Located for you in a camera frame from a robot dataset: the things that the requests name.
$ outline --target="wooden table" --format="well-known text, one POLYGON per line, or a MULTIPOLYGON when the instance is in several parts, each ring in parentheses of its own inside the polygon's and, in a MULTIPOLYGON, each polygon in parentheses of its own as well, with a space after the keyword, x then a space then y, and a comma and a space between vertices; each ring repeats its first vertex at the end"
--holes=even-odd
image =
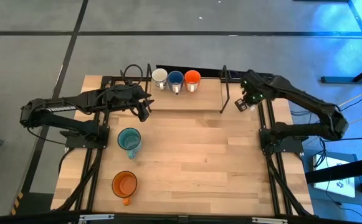
MULTIPOLYGON (((99 88, 101 79, 86 76, 82 91, 99 88)), ((229 88, 231 99, 223 114, 158 110, 141 123, 129 111, 110 113, 110 139, 103 151, 93 211, 273 215, 268 170, 259 143, 258 110, 239 112, 233 102, 242 96, 240 85, 229 84, 229 88), (143 141, 142 150, 133 160, 117 144, 118 133, 128 127, 139 130, 143 141), (138 178, 138 188, 127 207, 112 192, 112 180, 123 170, 132 171, 138 178)), ((292 123, 287 100, 275 100, 273 107, 276 121, 292 123)), ((75 119, 84 121, 92 116, 76 112, 75 119)), ((75 149, 63 161, 52 209, 62 205, 79 183, 85 152, 75 149)), ((282 155, 288 186, 313 213, 301 160, 292 153, 282 155)), ((86 207, 89 186, 85 189, 82 208, 86 207)), ((278 195, 284 213, 279 187, 278 195)))

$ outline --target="concrete floor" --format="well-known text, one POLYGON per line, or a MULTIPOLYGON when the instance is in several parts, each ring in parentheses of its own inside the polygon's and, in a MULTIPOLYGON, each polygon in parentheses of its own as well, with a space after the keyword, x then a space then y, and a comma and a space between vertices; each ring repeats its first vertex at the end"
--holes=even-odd
MULTIPOLYGON (((0 30, 73 30, 82 0, 0 0, 0 30)), ((362 0, 354 0, 362 8, 362 0)), ((91 0, 81 30, 248 30, 360 31, 347 3, 292 0, 91 0)), ((34 98, 50 97, 70 38, 0 37, 0 215, 8 214, 21 187, 35 138, 21 128, 19 108, 34 98)), ((61 96, 79 93, 84 75, 118 75, 131 63, 270 72, 297 88, 333 103, 362 92, 362 85, 323 85, 321 76, 362 72, 362 38, 117 36, 78 37, 61 96)), ((292 110, 302 110, 296 105, 292 110)), ((345 111, 349 121, 362 117, 362 103, 345 111)), ((308 116, 295 117, 306 123, 308 116)), ((362 136, 362 122, 346 137, 362 136)), ((49 139, 64 142, 56 129, 49 139)), ((329 143, 328 150, 355 153, 362 141, 329 143)), ((317 141, 307 149, 319 150, 317 141)), ((63 147, 45 143, 31 192, 53 193, 63 147)), ((313 201, 325 218, 362 222, 333 203, 313 201)), ((361 212, 357 206, 352 208, 361 212)))

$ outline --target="teal mug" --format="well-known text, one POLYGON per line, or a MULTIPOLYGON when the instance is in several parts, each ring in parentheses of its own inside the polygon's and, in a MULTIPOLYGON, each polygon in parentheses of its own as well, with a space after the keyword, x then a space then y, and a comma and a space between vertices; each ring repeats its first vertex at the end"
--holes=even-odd
POLYGON ((117 143, 126 150, 129 159, 134 159, 142 148, 141 134, 135 128, 126 128, 118 134, 117 143))

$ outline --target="mug handle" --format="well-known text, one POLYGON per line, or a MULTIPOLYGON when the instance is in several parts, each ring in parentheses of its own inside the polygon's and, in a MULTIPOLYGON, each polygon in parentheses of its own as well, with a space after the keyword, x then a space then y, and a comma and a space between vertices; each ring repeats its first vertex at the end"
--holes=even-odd
POLYGON ((133 149, 132 150, 127 150, 126 154, 127 154, 129 159, 134 159, 135 156, 136 156, 136 153, 135 153, 135 151, 133 149))
POLYGON ((131 204, 131 200, 129 197, 123 198, 123 204, 125 206, 129 206, 131 204))

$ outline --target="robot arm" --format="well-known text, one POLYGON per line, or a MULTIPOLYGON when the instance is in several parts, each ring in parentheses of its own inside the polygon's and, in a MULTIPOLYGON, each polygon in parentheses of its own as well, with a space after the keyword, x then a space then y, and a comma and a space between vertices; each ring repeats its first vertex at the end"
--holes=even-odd
POLYGON ((287 136, 321 136, 328 140, 337 140, 343 137, 348 128, 348 122, 337 105, 326 103, 296 89, 280 75, 257 74, 253 70, 248 70, 241 75, 241 87, 244 89, 243 99, 235 102, 240 111, 259 104, 264 99, 285 98, 315 113, 320 119, 318 124, 287 125, 276 122, 271 129, 271 142, 287 136))
POLYGON ((57 100, 35 99, 21 108, 20 123, 27 129, 42 125, 68 129, 60 132, 67 138, 67 147, 103 147, 107 144, 108 129, 99 126, 98 120, 77 121, 57 116, 54 112, 79 110, 92 114, 129 109, 143 122, 149 117, 146 107, 154 101, 147 100, 150 96, 138 84, 127 83, 57 100))

